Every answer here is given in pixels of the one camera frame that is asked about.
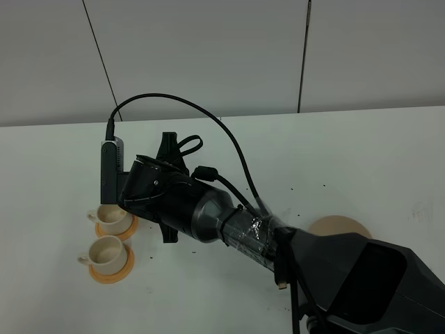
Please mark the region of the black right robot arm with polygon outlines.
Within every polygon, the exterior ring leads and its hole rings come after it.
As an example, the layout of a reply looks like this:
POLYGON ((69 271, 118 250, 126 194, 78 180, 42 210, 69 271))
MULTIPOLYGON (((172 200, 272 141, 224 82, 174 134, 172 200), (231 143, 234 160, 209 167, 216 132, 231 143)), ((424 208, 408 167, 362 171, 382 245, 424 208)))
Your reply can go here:
POLYGON ((356 232, 318 236, 285 225, 264 204, 251 205, 215 168, 189 172, 181 143, 166 133, 156 158, 116 168, 118 204, 179 233, 221 241, 291 288, 292 320, 310 333, 443 333, 444 284, 410 249, 356 232))

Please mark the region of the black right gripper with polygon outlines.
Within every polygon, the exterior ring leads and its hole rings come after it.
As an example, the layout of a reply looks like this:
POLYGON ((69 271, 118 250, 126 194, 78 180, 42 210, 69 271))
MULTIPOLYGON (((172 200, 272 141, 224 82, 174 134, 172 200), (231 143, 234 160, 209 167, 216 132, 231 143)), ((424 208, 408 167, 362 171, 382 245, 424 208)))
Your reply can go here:
POLYGON ((163 243, 178 242, 170 226, 190 226, 195 209, 195 181, 187 174, 176 132, 163 132, 156 159, 137 155, 118 197, 119 207, 159 222, 163 243))

